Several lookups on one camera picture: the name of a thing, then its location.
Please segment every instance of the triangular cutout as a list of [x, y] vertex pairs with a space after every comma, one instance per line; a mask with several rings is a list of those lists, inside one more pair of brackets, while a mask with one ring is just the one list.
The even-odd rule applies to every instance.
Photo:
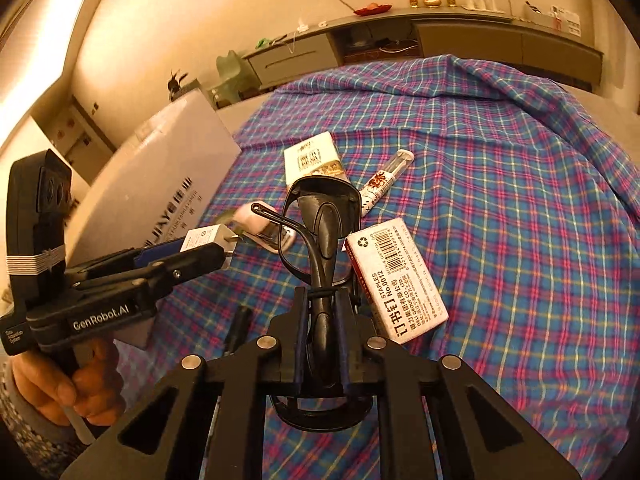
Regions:
[[523, 442], [521, 434], [474, 387], [466, 389], [466, 398], [476, 416], [487, 451], [497, 453]]
[[158, 450], [171, 408], [178, 397], [177, 388], [167, 388], [118, 436], [123, 446], [153, 455]]

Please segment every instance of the white string wrap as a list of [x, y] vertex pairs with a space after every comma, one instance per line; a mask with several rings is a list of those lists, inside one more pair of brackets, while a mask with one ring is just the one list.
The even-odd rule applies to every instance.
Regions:
[[37, 276], [45, 270], [51, 270], [65, 259], [65, 245], [55, 249], [46, 249], [35, 256], [8, 255], [6, 258], [6, 270], [12, 276]]

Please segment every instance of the drawer handle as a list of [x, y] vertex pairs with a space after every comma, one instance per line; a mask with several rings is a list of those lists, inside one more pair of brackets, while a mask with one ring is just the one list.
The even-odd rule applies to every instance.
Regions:
[[294, 56], [289, 56], [286, 59], [279, 59], [277, 61], [273, 61], [271, 63], [267, 63], [264, 67], [265, 68], [269, 68], [270, 66], [277, 65], [278, 63], [282, 63], [282, 62], [285, 62], [285, 61], [289, 61], [291, 59], [294, 59], [295, 57], [308, 56], [309, 54], [315, 54], [316, 52], [318, 52], [318, 51], [317, 50], [310, 50], [309, 52], [302, 52], [301, 54], [295, 54]]

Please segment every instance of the human hand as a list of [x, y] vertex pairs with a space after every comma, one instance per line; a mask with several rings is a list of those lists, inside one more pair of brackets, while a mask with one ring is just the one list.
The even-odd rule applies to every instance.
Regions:
[[124, 412], [120, 395], [123, 381], [116, 371], [118, 349], [112, 340], [87, 342], [94, 356], [84, 367], [67, 377], [46, 355], [29, 350], [11, 359], [15, 385], [38, 412], [58, 426], [68, 426], [63, 406], [96, 426], [110, 426]]

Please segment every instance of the plaid tablecloth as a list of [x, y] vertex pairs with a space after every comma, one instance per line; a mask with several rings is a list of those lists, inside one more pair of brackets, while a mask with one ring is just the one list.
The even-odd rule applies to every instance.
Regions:
[[[364, 219], [404, 219], [449, 311], [430, 346], [407, 348], [460, 355], [597, 478], [625, 442], [640, 375], [638, 169], [551, 81], [455, 57], [375, 62], [279, 89], [239, 132], [242, 154], [202, 224], [255, 199], [280, 208], [282, 150], [325, 130], [356, 186], [397, 149], [415, 153]], [[292, 253], [303, 265], [302, 246]], [[120, 346], [127, 399], [186, 354], [219, 356], [238, 304], [255, 310], [250, 337], [263, 333], [296, 285], [277, 256], [239, 244], [231, 269], [160, 303], [146, 352]], [[269, 404], [264, 478], [379, 477], [375, 413], [306, 434]]]

